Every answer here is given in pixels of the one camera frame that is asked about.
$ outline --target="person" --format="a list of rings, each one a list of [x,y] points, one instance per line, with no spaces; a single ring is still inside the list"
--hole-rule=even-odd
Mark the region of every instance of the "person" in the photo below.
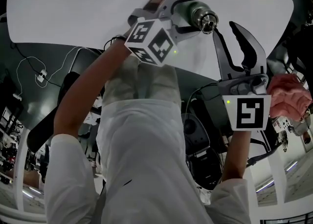
[[[311,115],[309,111],[307,111],[303,115],[303,120],[301,122],[289,119],[292,126],[288,126],[288,130],[290,133],[294,133],[296,136],[302,136],[304,144],[308,144],[311,141],[310,134],[308,130],[311,125]]]
[[[45,180],[47,223],[250,223],[243,179],[250,132],[233,134],[222,182],[204,205],[185,162],[175,69],[138,65],[124,43],[115,40],[58,107]],[[141,99],[139,82],[147,85]],[[97,145],[106,186],[98,196],[77,136],[104,85]]]

